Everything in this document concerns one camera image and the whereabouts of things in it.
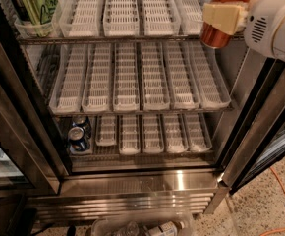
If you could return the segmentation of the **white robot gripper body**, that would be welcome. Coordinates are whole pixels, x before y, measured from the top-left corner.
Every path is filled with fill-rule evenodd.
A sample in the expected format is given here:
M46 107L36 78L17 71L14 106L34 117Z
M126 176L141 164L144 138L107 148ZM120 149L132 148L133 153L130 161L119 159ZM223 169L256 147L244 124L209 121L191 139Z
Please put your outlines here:
M285 0L251 0L244 39L263 56L285 58Z

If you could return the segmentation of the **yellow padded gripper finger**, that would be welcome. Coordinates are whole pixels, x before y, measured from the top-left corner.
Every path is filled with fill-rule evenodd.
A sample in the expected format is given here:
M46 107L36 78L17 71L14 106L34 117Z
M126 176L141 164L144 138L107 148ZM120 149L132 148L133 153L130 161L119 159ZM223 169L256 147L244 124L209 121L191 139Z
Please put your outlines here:
M212 2L205 3L202 10L202 19L228 35L241 32L247 25L249 4L245 2Z

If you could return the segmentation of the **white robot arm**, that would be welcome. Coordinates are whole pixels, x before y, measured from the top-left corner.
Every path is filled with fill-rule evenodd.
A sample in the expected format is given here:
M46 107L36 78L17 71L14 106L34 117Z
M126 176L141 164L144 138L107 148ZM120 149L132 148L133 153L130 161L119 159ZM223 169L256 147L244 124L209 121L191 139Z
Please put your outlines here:
M205 3L202 18L230 36L241 32L249 48L285 62L285 0Z

